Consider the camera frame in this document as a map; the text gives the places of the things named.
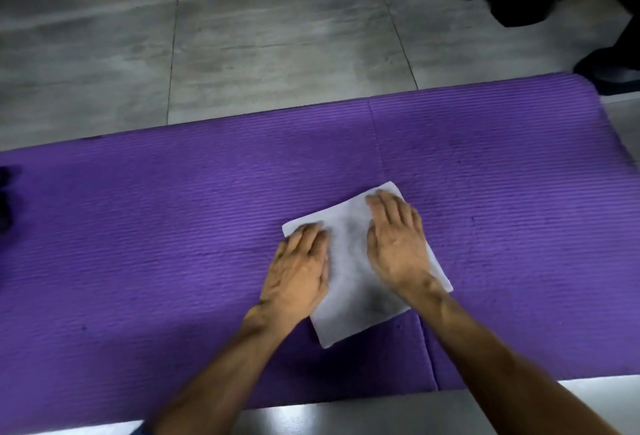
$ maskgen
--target forearm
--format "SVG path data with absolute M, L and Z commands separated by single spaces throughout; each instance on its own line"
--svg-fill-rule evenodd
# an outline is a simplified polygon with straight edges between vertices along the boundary
M 580 399 L 473 320 L 442 289 L 425 285 L 408 297 L 499 435 L 617 433 Z
M 154 435 L 228 433 L 265 364 L 293 326 L 257 306 L 227 347 L 149 423 Z

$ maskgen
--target person's right arm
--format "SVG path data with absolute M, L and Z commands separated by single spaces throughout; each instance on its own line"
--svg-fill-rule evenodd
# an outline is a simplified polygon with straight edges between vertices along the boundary
M 560 383 L 476 322 L 429 272 L 420 216 L 386 191 L 367 198 L 369 260 L 432 328 L 499 435 L 615 435 Z

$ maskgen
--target person's left arm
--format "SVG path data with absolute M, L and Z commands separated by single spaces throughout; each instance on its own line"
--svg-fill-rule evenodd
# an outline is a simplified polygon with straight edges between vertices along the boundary
M 271 355 L 328 290 L 328 233 L 301 226 L 276 251 L 260 302 L 244 316 L 226 348 L 145 424 L 153 435 L 213 435 L 231 431 Z

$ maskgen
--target yoga mat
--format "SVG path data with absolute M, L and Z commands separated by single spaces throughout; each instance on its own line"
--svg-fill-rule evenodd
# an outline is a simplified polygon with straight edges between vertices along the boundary
M 290 219 L 386 181 L 366 100 L 0 154 L 0 433 L 153 413 L 254 305 Z M 436 388 L 413 312 L 324 350 L 303 322 L 248 406 Z
M 640 175 L 590 84 L 550 75 L 371 109 L 385 175 L 474 317 L 556 379 L 640 373 Z M 462 387 L 425 332 L 440 389 Z
M 148 416 L 257 301 L 283 222 L 386 181 L 423 215 L 456 298 L 514 347 L 560 377 L 640 372 L 640 177 L 569 75 L 71 141 L 0 164 L 20 170 L 17 223 L 0 238 L 0 434 Z M 328 350 L 304 322 L 249 406 L 458 386 L 437 349 L 413 312 Z

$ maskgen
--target person's left hand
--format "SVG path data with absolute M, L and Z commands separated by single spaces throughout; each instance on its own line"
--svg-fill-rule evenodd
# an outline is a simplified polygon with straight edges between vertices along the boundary
M 278 245 L 260 294 L 279 322 L 289 328 L 309 317 L 328 292 L 329 233 L 304 224 Z

